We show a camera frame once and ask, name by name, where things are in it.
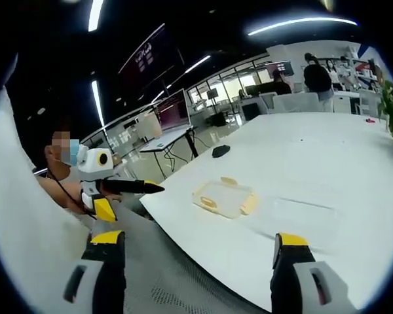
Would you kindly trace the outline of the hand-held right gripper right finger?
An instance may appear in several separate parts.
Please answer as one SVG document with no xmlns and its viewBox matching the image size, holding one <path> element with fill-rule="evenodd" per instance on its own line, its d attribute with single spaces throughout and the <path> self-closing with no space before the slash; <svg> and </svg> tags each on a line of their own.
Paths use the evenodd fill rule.
<svg viewBox="0 0 393 314">
<path fill-rule="evenodd" d="M 275 235 L 270 288 L 273 313 L 352 313 L 347 284 L 298 235 Z"/>
</svg>

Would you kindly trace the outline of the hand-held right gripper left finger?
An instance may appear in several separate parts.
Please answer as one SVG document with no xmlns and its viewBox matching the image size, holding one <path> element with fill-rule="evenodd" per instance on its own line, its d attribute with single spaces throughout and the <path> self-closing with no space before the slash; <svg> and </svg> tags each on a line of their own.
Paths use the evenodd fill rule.
<svg viewBox="0 0 393 314">
<path fill-rule="evenodd" d="M 94 236 L 58 287 L 60 313 L 122 313 L 124 306 L 124 232 Z"/>
</svg>

